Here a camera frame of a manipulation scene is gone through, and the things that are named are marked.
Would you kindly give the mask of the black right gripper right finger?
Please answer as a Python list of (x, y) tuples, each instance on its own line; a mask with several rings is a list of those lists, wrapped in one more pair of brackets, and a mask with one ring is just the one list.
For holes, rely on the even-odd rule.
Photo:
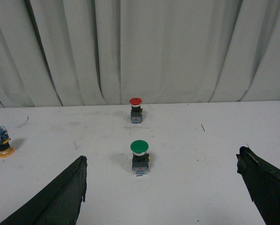
[(280, 169), (242, 146), (237, 157), (241, 174), (261, 217), (267, 225), (280, 225)]

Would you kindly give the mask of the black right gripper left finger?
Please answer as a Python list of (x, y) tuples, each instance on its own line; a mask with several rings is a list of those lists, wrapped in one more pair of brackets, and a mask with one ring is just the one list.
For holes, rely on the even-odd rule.
[(74, 225), (87, 190), (87, 158), (78, 157), (1, 225)]

